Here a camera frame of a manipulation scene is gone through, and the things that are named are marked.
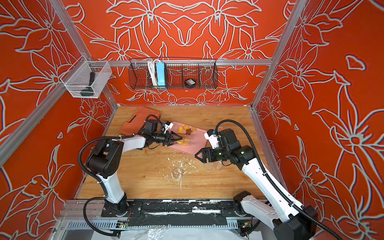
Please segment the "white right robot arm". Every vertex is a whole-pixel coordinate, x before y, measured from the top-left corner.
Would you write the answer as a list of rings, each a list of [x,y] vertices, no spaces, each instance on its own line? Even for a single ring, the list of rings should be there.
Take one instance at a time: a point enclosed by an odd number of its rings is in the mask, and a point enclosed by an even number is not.
[[[255,217],[273,230],[278,240],[309,240],[320,228],[339,240],[341,236],[318,220],[312,206],[304,206],[271,175],[262,162],[255,144],[240,123],[222,120],[215,129],[204,134],[210,147],[195,154],[202,163],[230,161],[248,176],[264,194],[269,204],[262,203],[243,191],[234,202],[245,213]]]

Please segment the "clear jar lid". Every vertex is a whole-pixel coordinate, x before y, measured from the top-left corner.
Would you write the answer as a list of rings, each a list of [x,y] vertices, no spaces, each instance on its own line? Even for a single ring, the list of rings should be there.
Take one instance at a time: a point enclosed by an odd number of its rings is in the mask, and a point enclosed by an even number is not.
[[[185,171],[181,168],[175,168],[172,170],[171,176],[175,181],[180,181],[185,174]]]
[[[207,171],[207,172],[211,172],[215,169],[215,166],[213,163],[206,163],[206,164],[203,164],[203,167],[204,167],[204,170]]]

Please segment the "clear cookie jar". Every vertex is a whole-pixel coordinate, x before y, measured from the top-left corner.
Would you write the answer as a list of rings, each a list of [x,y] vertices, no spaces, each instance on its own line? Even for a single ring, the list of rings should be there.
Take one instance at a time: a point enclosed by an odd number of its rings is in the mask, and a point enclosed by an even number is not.
[[[217,171],[221,171],[223,169],[224,165],[221,161],[214,162],[214,169]]]
[[[183,139],[180,140],[178,145],[191,146],[195,144],[194,138],[190,135],[182,135]]]

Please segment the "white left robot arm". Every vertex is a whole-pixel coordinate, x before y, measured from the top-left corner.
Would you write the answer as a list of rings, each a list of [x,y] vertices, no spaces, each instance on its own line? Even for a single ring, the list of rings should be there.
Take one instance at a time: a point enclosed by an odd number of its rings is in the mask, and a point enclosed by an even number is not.
[[[136,133],[122,134],[118,137],[102,136],[89,141],[81,148],[78,154],[80,168],[94,178],[104,192],[102,197],[90,198],[83,206],[84,220],[96,233],[111,237],[113,240],[118,240],[121,236],[120,231],[105,232],[91,223],[87,216],[87,206],[90,202],[103,200],[104,207],[118,217],[132,213],[127,202],[127,194],[122,190],[117,174],[122,154],[148,148],[152,143],[168,147],[183,140],[180,134],[171,130],[172,126],[172,123],[163,123],[155,115],[148,115]]]

